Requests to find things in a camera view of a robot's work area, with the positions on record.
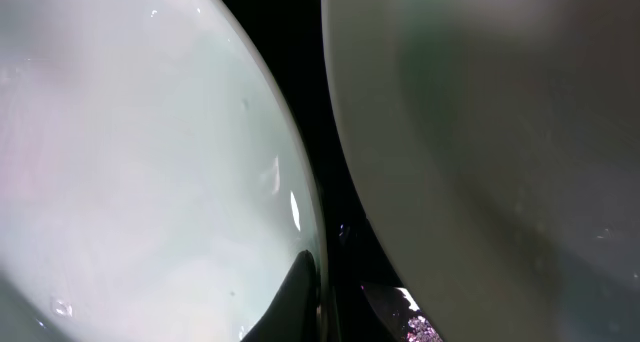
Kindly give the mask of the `pale green plate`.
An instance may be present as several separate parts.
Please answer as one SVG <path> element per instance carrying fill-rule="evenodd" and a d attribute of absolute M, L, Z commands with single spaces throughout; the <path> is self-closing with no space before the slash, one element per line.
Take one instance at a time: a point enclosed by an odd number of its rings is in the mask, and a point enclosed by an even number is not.
<path fill-rule="evenodd" d="M 332 107 L 448 341 L 639 337 L 639 0 L 322 0 Z"/>

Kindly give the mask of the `black round tray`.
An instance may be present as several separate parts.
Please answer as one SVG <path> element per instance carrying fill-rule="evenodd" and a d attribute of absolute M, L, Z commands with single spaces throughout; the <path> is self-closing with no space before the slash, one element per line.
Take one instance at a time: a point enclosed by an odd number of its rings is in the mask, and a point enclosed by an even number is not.
<path fill-rule="evenodd" d="M 328 270 L 325 341 L 438 341 L 385 255 L 352 182 L 326 76 L 321 0 L 222 0 L 282 92 L 310 162 Z"/>

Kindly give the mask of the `mint green plate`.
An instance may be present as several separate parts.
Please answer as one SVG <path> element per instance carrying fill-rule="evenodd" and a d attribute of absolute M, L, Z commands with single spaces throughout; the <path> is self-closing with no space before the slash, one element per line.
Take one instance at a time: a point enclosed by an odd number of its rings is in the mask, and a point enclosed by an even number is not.
<path fill-rule="evenodd" d="M 1 337 L 242 341 L 324 222 L 222 0 L 1 0 Z"/>

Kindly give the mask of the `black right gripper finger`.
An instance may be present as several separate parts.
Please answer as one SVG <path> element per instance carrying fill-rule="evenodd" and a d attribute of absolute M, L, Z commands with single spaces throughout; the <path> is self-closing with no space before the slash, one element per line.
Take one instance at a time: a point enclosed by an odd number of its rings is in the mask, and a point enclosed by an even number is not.
<path fill-rule="evenodd" d="M 312 254 L 300 252 L 264 315 L 242 342 L 316 342 L 319 283 Z"/>

